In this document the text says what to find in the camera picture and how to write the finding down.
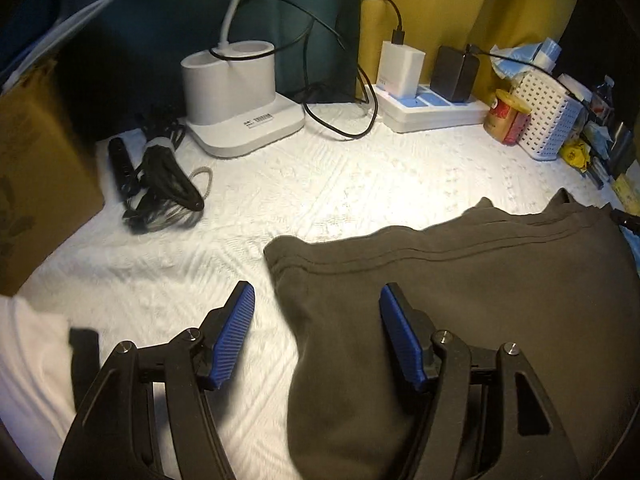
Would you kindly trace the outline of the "brown t-shirt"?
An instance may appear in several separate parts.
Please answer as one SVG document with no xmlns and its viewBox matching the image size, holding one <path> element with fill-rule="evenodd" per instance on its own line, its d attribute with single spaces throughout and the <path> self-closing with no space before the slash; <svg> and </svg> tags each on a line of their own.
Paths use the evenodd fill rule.
<svg viewBox="0 0 640 480">
<path fill-rule="evenodd" d="M 559 190 L 538 214 L 481 200 L 422 231 L 265 248 L 298 361 L 288 452 L 305 479 L 634 479 L 639 221 Z M 438 375 L 405 381 L 378 300 L 435 326 Z"/>
</svg>

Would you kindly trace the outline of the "white folded cloth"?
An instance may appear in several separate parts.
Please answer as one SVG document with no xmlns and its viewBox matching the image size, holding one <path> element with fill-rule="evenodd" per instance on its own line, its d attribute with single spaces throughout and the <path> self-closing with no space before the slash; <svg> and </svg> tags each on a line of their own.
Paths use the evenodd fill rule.
<svg viewBox="0 0 640 480">
<path fill-rule="evenodd" d="M 67 318 L 21 297 L 1 298 L 1 420 L 45 479 L 76 415 L 72 357 Z"/>
</svg>

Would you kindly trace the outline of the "white power strip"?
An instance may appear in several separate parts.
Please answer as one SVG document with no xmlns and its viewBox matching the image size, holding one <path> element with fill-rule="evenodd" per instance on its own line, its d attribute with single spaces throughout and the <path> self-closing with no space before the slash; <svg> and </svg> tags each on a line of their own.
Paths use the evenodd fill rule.
<svg viewBox="0 0 640 480">
<path fill-rule="evenodd" d="M 378 87 L 374 91 L 382 121 L 397 133 L 480 125 L 489 110 L 474 96 L 465 102 L 451 103 L 426 84 L 420 84 L 413 98 L 396 99 Z"/>
</svg>

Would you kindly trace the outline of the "brown cardboard box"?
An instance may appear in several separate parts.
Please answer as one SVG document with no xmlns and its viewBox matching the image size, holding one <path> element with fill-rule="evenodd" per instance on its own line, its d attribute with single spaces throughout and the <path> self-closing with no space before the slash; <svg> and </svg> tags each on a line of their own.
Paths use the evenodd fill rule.
<svg viewBox="0 0 640 480">
<path fill-rule="evenodd" d="M 13 296 L 104 205 L 93 151 L 74 133 L 55 62 L 1 96 L 1 293 Z"/>
</svg>

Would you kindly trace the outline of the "red round tin can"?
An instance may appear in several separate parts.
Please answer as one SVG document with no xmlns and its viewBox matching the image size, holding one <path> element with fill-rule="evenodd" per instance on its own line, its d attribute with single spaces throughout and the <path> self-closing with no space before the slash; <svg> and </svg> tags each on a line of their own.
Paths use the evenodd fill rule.
<svg viewBox="0 0 640 480">
<path fill-rule="evenodd" d="M 506 90 L 497 89 L 483 127 L 495 140 L 504 145 L 518 143 L 532 109 Z"/>
</svg>

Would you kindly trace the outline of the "white desk lamp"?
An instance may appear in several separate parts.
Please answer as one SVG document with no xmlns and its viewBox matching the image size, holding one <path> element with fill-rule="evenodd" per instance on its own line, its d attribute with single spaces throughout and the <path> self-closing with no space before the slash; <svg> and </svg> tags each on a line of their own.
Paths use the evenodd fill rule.
<svg viewBox="0 0 640 480">
<path fill-rule="evenodd" d="M 218 44 L 181 61 L 186 126 L 215 158 L 237 158 L 303 128 L 303 107 L 276 89 L 276 47 L 268 41 L 232 42 L 241 0 L 230 0 Z"/>
</svg>

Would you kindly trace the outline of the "yellow snack bag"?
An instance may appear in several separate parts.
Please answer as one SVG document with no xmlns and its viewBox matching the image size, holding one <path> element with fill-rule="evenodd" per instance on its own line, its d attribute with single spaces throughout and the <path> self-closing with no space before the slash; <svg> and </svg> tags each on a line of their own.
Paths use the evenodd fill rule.
<svg viewBox="0 0 640 480">
<path fill-rule="evenodd" d="M 588 170 L 591 162 L 589 146 L 579 139 L 566 141 L 560 148 L 559 155 L 568 166 L 576 169 L 581 174 Z"/>
</svg>

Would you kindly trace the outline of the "yellow tissue box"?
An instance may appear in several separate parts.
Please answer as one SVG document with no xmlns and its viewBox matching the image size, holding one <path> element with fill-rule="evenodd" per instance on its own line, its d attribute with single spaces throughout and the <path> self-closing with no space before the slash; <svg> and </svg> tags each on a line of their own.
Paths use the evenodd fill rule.
<svg viewBox="0 0 640 480">
<path fill-rule="evenodd" d="M 638 216 L 640 214 L 640 166 L 635 160 L 625 172 L 612 183 L 612 189 L 624 211 Z"/>
</svg>

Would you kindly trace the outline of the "black power adapter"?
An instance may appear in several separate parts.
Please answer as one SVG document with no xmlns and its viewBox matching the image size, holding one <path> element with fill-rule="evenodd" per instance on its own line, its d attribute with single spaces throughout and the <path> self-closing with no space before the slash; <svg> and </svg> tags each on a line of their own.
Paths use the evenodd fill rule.
<svg viewBox="0 0 640 480">
<path fill-rule="evenodd" d="M 471 96 L 480 60 L 472 53 L 440 46 L 430 88 L 451 103 L 466 102 Z"/>
</svg>

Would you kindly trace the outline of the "white woven plastic basket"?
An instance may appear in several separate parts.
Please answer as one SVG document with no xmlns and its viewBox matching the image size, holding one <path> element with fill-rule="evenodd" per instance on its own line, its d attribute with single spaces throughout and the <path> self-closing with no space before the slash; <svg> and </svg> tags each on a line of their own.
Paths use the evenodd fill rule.
<svg viewBox="0 0 640 480">
<path fill-rule="evenodd" d="M 538 162 L 555 160 L 570 136 L 582 104 L 562 84 L 533 70 L 523 76 L 513 94 L 530 107 L 518 145 Z"/>
</svg>

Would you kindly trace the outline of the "white charger plug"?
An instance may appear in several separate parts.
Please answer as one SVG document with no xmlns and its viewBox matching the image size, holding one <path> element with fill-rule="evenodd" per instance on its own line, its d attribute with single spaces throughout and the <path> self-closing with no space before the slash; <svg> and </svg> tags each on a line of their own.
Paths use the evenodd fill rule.
<svg viewBox="0 0 640 480">
<path fill-rule="evenodd" d="M 416 96 L 425 53 L 406 44 L 384 41 L 376 86 L 397 99 Z"/>
</svg>

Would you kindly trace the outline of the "stainless steel tumbler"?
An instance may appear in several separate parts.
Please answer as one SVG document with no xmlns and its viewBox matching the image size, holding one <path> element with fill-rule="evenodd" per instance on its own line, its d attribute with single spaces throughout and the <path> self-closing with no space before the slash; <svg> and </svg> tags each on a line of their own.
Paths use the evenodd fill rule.
<svg viewBox="0 0 640 480">
<path fill-rule="evenodd" d="M 634 161 L 634 134 L 621 122 L 615 131 L 614 143 L 608 156 L 608 174 L 617 179 Z"/>
</svg>

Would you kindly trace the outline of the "clear jar white lid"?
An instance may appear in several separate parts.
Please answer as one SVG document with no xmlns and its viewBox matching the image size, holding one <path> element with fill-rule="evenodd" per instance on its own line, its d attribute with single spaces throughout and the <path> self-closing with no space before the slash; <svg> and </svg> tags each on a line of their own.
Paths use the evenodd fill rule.
<svg viewBox="0 0 640 480">
<path fill-rule="evenodd" d="M 561 84 L 565 84 L 567 88 L 570 89 L 570 92 L 572 92 L 575 100 L 579 101 L 580 104 L 582 104 L 582 108 L 580 109 L 574 125 L 574 130 L 581 132 L 582 128 L 584 128 L 584 125 L 586 124 L 586 122 L 588 122 L 589 119 L 592 92 L 575 78 L 567 74 L 561 74 L 558 78 L 558 81 Z"/>
</svg>

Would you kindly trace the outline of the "plastic water bottle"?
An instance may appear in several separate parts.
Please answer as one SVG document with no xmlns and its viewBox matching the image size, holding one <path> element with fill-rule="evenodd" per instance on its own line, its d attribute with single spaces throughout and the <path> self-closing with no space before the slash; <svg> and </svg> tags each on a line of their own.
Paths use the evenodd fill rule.
<svg viewBox="0 0 640 480">
<path fill-rule="evenodd" d="M 602 84 L 594 87 L 590 101 L 590 110 L 593 116 L 604 125 L 610 118 L 613 107 L 613 88 L 614 80 L 608 76 L 604 76 Z"/>
</svg>

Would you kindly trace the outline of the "yellow curtain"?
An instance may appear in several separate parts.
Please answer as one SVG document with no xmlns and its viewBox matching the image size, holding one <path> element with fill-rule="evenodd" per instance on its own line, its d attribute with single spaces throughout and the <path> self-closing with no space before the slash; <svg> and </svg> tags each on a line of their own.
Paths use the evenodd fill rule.
<svg viewBox="0 0 640 480">
<path fill-rule="evenodd" d="M 440 46 L 483 50 L 559 40 L 577 0 L 366 0 L 360 11 L 359 62 L 378 72 L 383 41 L 397 23 L 405 42 L 424 52 L 421 81 L 430 81 Z"/>
</svg>

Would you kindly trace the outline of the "dark teal curtain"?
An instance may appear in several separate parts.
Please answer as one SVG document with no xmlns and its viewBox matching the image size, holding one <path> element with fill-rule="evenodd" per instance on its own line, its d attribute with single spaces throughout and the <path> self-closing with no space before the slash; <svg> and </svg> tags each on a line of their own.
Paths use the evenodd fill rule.
<svg viewBox="0 0 640 480">
<path fill-rule="evenodd" d="M 213 47 L 230 0 L 116 0 L 63 48 L 56 83 L 89 141 L 134 128 L 153 110 L 181 113 L 181 61 Z M 360 0 L 254 0 L 235 14 L 233 41 L 281 47 L 277 89 L 311 103 L 355 94 Z"/>
</svg>

